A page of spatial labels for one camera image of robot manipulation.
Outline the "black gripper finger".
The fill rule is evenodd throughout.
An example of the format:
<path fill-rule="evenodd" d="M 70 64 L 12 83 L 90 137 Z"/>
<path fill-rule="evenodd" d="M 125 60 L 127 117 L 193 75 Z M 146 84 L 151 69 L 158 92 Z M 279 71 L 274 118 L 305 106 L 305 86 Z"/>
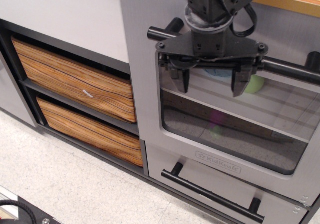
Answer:
<path fill-rule="evenodd" d="M 251 80 L 252 70 L 236 70 L 232 71 L 231 89 L 233 97 L 241 96 Z"/>
<path fill-rule="evenodd" d="M 182 93 L 187 93 L 189 89 L 190 71 L 176 68 L 169 68 L 169 74 L 175 87 Z"/>

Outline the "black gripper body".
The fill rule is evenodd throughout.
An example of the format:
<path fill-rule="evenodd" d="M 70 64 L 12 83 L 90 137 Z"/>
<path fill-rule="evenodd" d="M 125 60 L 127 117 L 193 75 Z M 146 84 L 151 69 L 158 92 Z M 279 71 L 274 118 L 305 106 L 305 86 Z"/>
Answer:
<path fill-rule="evenodd" d="M 191 70 L 226 69 L 252 70 L 252 75 L 263 68 L 262 60 L 268 47 L 248 36 L 255 27 L 237 32 L 233 19 L 236 12 L 209 22 L 191 8 L 185 10 L 185 19 L 191 30 L 180 34 L 183 21 L 175 18 L 165 30 L 155 29 L 159 65 L 167 69 Z"/>

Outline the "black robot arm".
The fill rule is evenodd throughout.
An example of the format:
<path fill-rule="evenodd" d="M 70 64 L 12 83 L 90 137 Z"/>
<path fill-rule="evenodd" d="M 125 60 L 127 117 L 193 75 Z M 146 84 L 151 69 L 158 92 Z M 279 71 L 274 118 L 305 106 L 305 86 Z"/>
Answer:
<path fill-rule="evenodd" d="M 190 70 L 232 71 L 234 96 L 243 94 L 252 75 L 263 69 L 268 47 L 249 39 L 255 28 L 237 32 L 233 22 L 244 9 L 253 24 L 253 0 L 188 0 L 185 18 L 175 18 L 165 29 L 151 27 L 147 36 L 157 41 L 158 63 L 170 74 L 176 88 L 187 93 Z"/>

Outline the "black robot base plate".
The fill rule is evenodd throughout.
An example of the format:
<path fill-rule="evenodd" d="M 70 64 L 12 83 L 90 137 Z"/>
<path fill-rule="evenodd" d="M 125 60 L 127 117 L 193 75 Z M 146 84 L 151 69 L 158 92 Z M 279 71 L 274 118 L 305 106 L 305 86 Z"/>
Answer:
<path fill-rule="evenodd" d="M 60 220 L 46 213 L 19 196 L 0 195 L 1 224 L 62 224 Z"/>

